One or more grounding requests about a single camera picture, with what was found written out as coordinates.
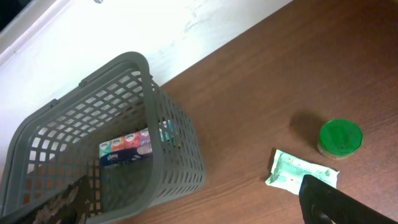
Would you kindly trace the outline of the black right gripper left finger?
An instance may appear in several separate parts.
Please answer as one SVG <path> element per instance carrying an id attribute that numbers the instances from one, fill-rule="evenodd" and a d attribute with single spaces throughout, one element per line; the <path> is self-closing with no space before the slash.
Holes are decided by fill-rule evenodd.
<path id="1" fill-rule="evenodd" d="M 58 192 L 1 218 L 2 224 L 85 224 L 90 214 L 90 181 L 80 177 Z"/>

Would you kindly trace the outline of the grey plastic basket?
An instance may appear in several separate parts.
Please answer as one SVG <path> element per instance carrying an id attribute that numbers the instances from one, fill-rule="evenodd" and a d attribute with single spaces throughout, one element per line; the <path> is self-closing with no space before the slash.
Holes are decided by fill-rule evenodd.
<path id="1" fill-rule="evenodd" d="M 110 223 L 190 194 L 206 180 L 190 118 L 126 52 L 14 133 L 1 183 L 1 222 L 20 222 L 83 179 L 88 223 Z"/>

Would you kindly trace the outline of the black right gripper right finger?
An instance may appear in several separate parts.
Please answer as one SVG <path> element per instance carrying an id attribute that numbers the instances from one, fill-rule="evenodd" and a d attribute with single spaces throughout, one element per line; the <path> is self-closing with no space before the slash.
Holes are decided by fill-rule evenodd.
<path id="1" fill-rule="evenodd" d="M 303 177 L 298 197 L 305 224 L 397 224 L 309 174 Z"/>

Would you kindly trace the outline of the Kleenex tissue multipack box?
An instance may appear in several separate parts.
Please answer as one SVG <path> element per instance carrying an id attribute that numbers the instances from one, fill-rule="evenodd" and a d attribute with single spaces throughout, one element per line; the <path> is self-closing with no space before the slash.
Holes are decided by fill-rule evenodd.
<path id="1" fill-rule="evenodd" d="M 152 156 L 149 128 L 99 144 L 101 167 L 126 164 Z"/>

